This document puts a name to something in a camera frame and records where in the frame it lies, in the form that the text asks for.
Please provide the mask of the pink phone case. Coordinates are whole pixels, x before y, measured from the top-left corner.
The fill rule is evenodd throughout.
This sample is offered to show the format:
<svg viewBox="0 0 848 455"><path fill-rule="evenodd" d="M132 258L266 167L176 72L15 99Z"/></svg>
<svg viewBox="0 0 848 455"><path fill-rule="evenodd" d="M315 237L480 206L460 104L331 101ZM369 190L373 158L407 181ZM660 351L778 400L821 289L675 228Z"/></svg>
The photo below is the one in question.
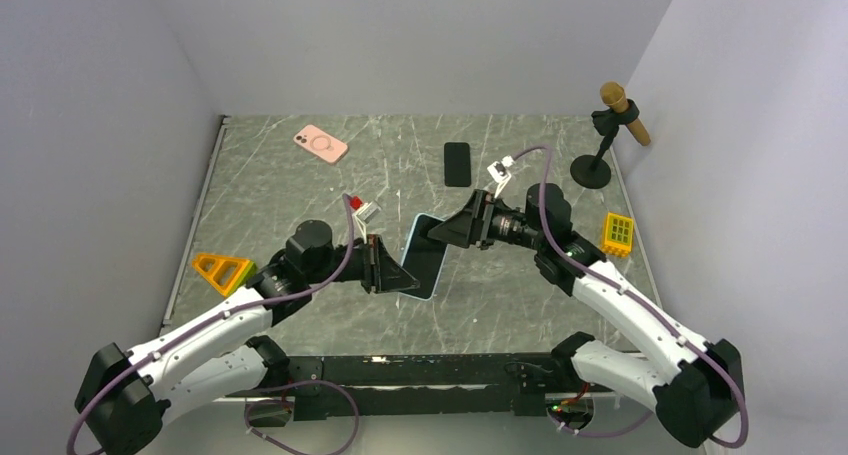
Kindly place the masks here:
<svg viewBox="0 0 848 455"><path fill-rule="evenodd" d="M337 164L349 151L348 145L315 125L306 125L293 141L329 165Z"/></svg>

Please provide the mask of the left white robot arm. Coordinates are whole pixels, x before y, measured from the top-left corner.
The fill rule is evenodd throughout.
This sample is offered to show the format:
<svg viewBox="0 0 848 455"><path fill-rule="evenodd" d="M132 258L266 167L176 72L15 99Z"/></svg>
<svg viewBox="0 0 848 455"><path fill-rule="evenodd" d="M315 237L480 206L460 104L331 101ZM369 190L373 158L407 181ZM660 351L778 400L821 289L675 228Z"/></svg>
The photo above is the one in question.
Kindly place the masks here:
<svg viewBox="0 0 848 455"><path fill-rule="evenodd" d="M72 433L87 427L102 454L136 454L169 423L225 395L279 392L289 359L265 336L333 282L367 293L416 288L380 236L334 245L328 224L301 223L271 261L223 302L154 340L123 350L111 343L89 362L74 400Z"/></svg>

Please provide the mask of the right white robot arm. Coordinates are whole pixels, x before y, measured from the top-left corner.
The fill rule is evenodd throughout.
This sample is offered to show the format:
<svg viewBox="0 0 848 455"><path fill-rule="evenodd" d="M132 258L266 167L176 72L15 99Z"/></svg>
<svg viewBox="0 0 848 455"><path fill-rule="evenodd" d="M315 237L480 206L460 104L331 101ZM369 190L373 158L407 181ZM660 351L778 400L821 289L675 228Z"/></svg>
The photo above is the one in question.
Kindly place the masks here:
<svg viewBox="0 0 848 455"><path fill-rule="evenodd" d="M624 395L649 409L685 446L716 442L720 428L746 413L739 350L726 339L711 342L663 312L573 228L571 212L551 183L528 188L522 210L475 190L459 212L424 235L463 249L501 242L533 251L546 281L600 314L641 354L575 333L551 352L553 381L568 391L588 382Z"/></svg>

